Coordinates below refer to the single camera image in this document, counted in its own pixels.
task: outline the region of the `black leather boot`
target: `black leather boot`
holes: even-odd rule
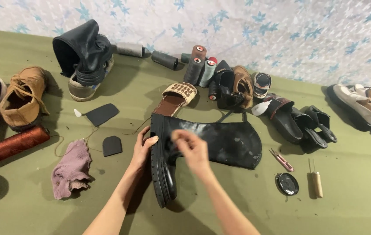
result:
[[[103,81],[105,63],[113,53],[110,41],[99,34],[95,20],[55,37],[52,45],[63,76],[71,77],[76,72],[77,82],[83,86],[98,85]]]
[[[151,136],[158,136],[159,140],[152,146],[151,170],[155,194],[161,208],[177,197],[175,161],[182,154],[171,141],[171,133],[175,129],[192,131],[205,140],[210,161],[253,170],[261,160],[261,139],[247,121],[192,123],[153,113]]]

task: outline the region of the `pink towel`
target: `pink towel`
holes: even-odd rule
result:
[[[92,159],[84,139],[71,142],[62,160],[52,171],[55,199],[71,196],[73,189],[88,188],[88,170]]]

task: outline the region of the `brown thread spool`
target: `brown thread spool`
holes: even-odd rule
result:
[[[203,63],[204,63],[204,61],[206,59],[206,54],[207,54],[207,50],[204,46],[195,45],[193,47],[193,51],[191,52],[190,60],[195,58],[195,57],[198,57],[199,59],[203,60]]]
[[[10,136],[0,142],[0,161],[49,139],[49,131],[41,126]]]

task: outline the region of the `shoelace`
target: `shoelace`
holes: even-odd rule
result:
[[[15,74],[10,79],[10,86],[13,86],[14,92],[20,99],[24,99],[25,96],[30,96],[32,98],[35,98],[37,103],[40,105],[40,109],[42,110],[42,113],[49,115],[49,112],[46,109],[45,104],[43,103],[42,99],[35,96],[34,94],[27,92],[26,89],[23,87],[22,84],[25,84],[26,82],[30,82],[31,80],[36,80],[39,82],[39,79],[36,77],[28,77],[28,78],[22,78],[20,77],[20,74]]]

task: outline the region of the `white plastic tool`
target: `white plastic tool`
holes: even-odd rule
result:
[[[268,108],[268,105],[270,104],[270,102],[271,102],[271,100],[255,105],[251,109],[252,114],[255,115],[255,116],[259,116],[259,115],[263,114],[266,111],[266,109]]]
[[[77,116],[77,118],[82,116],[82,114],[77,109],[74,109],[74,113],[75,113],[75,116]]]

